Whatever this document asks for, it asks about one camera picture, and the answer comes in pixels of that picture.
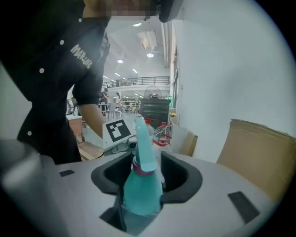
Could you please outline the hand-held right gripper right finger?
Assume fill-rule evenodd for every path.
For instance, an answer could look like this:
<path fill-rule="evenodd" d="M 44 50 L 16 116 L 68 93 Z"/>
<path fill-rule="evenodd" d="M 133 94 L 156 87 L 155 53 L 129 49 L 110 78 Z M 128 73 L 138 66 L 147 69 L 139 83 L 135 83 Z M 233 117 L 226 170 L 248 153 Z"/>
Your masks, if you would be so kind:
<path fill-rule="evenodd" d="M 141 237 L 249 237 L 270 217 L 276 204 L 241 175 L 217 163 L 174 153 L 197 167 L 203 177 L 199 191 L 183 204 L 165 204 Z M 245 224 L 229 193 L 241 191 L 260 214 Z"/>

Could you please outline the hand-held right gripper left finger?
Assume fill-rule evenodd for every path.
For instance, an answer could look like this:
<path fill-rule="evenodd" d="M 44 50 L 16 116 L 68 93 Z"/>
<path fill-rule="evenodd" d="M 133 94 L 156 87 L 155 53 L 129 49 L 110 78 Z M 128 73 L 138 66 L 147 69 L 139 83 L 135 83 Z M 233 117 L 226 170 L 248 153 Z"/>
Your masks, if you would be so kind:
<path fill-rule="evenodd" d="M 91 173 L 100 162 L 55 165 L 17 140 L 0 142 L 3 237 L 124 237 L 116 197 Z"/>

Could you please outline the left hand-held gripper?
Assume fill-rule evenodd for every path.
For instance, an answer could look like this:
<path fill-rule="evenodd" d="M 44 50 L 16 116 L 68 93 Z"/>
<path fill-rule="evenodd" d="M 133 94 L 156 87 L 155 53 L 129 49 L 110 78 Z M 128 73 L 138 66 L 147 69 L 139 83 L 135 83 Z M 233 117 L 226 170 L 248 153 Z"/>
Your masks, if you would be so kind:
<path fill-rule="evenodd" d="M 105 155 L 134 152 L 136 145 L 135 122 L 121 118 L 103 124 L 103 150 Z"/>

